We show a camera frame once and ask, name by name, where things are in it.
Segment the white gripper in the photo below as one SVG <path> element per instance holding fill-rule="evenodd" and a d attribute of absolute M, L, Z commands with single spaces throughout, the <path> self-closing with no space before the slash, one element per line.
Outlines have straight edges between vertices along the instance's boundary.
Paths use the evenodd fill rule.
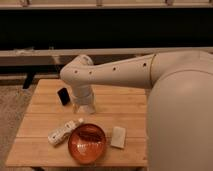
<path fill-rule="evenodd" d="M 77 113 L 80 107 L 85 113 L 93 114 L 95 112 L 94 93 L 91 87 L 73 87 L 71 99 L 74 113 Z"/>

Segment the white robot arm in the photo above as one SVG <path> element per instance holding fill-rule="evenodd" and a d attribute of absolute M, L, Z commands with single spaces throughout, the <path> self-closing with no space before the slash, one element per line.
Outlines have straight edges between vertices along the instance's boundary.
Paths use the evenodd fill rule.
<path fill-rule="evenodd" d="M 93 102 L 93 84 L 148 89 L 149 171 L 213 171 L 212 53 L 155 53 L 101 65 L 79 55 L 60 77 L 79 105 Z"/>

